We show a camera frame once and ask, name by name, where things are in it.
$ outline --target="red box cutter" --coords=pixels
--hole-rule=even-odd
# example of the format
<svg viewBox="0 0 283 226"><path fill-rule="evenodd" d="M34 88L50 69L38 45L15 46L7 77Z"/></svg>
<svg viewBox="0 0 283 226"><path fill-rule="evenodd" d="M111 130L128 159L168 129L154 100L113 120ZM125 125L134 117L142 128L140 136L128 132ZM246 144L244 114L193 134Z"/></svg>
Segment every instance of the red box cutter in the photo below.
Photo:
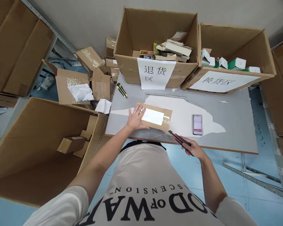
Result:
<svg viewBox="0 0 283 226"><path fill-rule="evenodd" d="M189 144L187 141L185 141L184 139L182 139L180 136L178 136L176 133L173 133L171 130L168 131L173 137L174 139L182 146L182 143L186 143L187 145L191 146L191 144ZM188 153L191 154L191 156L194 156L192 155L192 153L186 149L185 147L183 147Z"/></svg>

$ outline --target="smartphone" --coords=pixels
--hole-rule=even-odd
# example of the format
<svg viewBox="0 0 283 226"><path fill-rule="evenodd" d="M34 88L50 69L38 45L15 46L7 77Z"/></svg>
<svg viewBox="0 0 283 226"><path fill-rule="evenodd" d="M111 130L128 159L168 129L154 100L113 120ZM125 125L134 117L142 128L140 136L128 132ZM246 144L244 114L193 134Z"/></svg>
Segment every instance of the smartphone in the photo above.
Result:
<svg viewBox="0 0 283 226"><path fill-rule="evenodd" d="M192 119L193 119L193 134L202 136L203 135L202 115L192 115Z"/></svg>

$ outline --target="floor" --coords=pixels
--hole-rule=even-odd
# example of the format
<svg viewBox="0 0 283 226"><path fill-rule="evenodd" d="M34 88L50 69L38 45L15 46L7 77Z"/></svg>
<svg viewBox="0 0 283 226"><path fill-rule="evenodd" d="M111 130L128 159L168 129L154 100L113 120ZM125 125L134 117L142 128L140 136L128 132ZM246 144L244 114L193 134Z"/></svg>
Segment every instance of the floor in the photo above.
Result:
<svg viewBox="0 0 283 226"><path fill-rule="evenodd" d="M56 86L53 85L49 91L35 90L32 92L32 96L56 100ZM258 225L279 224L283 226L283 198L244 179L243 177L222 166L223 162L238 170L242 170L242 164L244 163L245 165L257 170L268 173L275 177L279 177L273 153L273 146L262 106L260 90L250 90L250 97L254 114L254 124L256 127L259 155L256 156L210 149L205 149L205 152L211 158L228 195L238 200L252 216L252 218L258 223ZM204 201L202 175L199 161L196 158L188 157L178 145L163 145L167 149L172 165L185 181L187 186L193 193L195 193ZM92 208L95 203L105 194L115 166L116 161L105 173L95 197L91 202L90 208ZM0 198L0 225L23 225L26 219L35 210L36 209L33 207L21 205Z"/></svg>

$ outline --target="crumpled paper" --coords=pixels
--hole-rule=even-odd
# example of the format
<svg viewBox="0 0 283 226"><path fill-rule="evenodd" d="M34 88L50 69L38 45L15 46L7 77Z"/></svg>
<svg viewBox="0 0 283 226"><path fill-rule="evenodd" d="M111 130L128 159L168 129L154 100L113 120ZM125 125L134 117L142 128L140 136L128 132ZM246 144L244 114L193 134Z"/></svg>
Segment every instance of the crumpled paper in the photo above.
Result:
<svg viewBox="0 0 283 226"><path fill-rule="evenodd" d="M102 112L104 114L109 114L111 107L111 102L106 99L100 99L95 108L95 111Z"/></svg>
<svg viewBox="0 0 283 226"><path fill-rule="evenodd" d="M86 84L79 84L68 86L69 91L72 93L75 101L89 101L93 100L92 90L90 89L89 85Z"/></svg>

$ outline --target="gray wall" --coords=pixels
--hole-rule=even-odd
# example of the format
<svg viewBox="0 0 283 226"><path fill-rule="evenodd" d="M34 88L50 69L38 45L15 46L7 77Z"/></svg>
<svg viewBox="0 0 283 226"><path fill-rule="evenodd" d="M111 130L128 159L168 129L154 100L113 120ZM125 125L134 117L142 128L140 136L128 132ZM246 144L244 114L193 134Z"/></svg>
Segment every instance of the gray wall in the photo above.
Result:
<svg viewBox="0 0 283 226"><path fill-rule="evenodd" d="M102 56L116 38L123 8L198 12L198 22L265 28L271 47L283 40L283 0L29 0L75 49Z"/></svg>

